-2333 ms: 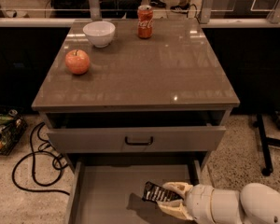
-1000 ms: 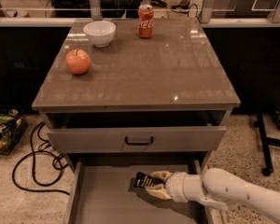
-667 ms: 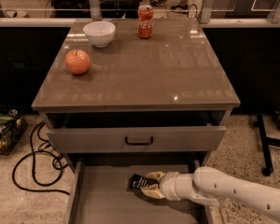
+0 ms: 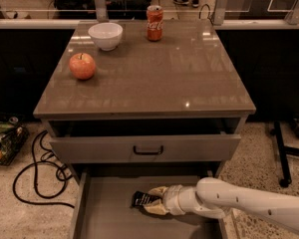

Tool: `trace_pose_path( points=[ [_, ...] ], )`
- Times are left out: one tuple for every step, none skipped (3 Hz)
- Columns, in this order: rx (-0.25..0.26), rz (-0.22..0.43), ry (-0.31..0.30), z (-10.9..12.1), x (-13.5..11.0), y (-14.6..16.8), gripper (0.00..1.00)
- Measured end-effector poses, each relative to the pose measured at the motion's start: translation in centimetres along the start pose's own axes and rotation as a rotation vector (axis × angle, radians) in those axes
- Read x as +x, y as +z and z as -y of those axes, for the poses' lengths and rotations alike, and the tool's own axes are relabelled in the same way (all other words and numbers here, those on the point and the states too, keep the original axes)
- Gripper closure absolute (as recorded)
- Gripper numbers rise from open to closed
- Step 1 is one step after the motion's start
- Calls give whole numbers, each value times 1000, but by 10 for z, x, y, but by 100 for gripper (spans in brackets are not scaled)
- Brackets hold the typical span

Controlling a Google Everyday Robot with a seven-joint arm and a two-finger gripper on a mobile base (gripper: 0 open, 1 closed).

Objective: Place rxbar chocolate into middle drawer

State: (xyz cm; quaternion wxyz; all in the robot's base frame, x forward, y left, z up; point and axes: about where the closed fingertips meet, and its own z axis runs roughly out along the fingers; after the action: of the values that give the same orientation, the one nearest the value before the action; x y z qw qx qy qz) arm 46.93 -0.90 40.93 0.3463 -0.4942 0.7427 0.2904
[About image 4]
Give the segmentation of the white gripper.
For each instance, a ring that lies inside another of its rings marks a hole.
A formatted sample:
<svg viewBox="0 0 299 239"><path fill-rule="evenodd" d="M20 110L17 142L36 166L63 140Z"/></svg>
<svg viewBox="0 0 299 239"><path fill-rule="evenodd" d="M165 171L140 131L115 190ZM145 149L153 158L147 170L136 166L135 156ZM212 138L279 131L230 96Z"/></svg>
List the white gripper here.
<svg viewBox="0 0 299 239"><path fill-rule="evenodd" d="M186 213L194 213L198 207L195 188L193 186L172 185L169 188L159 186L148 191L149 195L162 198L152 203L146 204L144 209L146 212L155 215L184 215Z"/></svg>

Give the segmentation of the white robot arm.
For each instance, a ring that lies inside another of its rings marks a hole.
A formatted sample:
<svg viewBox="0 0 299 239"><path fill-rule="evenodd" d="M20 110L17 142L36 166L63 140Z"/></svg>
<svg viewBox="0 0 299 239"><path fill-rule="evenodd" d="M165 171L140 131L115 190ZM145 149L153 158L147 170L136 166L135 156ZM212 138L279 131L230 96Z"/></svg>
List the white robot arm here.
<svg viewBox="0 0 299 239"><path fill-rule="evenodd" d="M194 213L221 219L229 208L242 210L299 235L299 197L235 186L212 177L195 186L160 186L149 191L157 200L144 205L151 214Z"/></svg>

